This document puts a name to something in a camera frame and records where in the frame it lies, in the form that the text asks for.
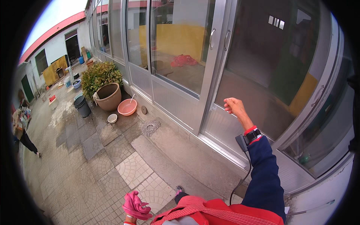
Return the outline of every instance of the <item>wooden board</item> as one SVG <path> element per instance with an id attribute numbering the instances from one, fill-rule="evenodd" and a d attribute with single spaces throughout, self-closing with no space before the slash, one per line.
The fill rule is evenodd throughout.
<path id="1" fill-rule="evenodd" d="M 59 68 L 67 68 L 66 58 L 63 55 L 61 58 L 53 62 L 48 68 L 46 68 L 42 74 L 44 76 L 44 80 L 47 86 L 52 85 L 57 80 L 59 80 L 59 75 L 57 74 L 56 70 Z"/>
<path id="2" fill-rule="evenodd" d="M 82 56 L 84 57 L 84 62 L 87 62 L 87 54 L 86 54 L 85 47 L 81 47 L 81 53 L 82 53 Z"/>

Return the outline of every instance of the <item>mop head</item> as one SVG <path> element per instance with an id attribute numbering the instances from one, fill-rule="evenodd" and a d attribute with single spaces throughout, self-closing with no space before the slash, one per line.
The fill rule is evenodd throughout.
<path id="1" fill-rule="evenodd" d="M 144 135 L 150 137 L 160 127 L 160 125 L 160 122 L 157 120 L 145 122 L 141 125 L 141 131 Z"/>

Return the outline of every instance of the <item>spoon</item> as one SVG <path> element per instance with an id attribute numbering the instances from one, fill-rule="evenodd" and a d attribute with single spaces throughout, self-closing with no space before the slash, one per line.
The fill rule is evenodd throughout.
<path id="1" fill-rule="evenodd" d="M 135 96 L 135 94 L 132 95 L 132 98 L 131 98 L 131 100 L 130 100 L 130 103 L 131 103 L 132 99 L 134 98 L 134 96 Z"/>

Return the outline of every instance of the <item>green door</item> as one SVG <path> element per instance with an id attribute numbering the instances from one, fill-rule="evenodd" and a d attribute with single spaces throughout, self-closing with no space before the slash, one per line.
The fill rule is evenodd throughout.
<path id="1" fill-rule="evenodd" d="M 23 85 L 27 101 L 30 103 L 34 99 L 34 95 L 32 94 L 29 81 L 27 80 L 27 75 L 24 76 L 24 78 L 21 80 L 21 83 Z"/>

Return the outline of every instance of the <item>red jacket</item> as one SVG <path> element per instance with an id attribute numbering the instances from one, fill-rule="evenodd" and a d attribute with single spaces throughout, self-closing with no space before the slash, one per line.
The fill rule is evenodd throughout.
<path id="1" fill-rule="evenodd" d="M 199 225 L 283 225 L 283 219 L 274 212 L 234 204 L 227 206 L 221 199 L 205 201 L 196 196 L 184 196 L 178 205 L 154 218 L 152 225 L 163 224 L 183 216 L 192 217 Z"/>

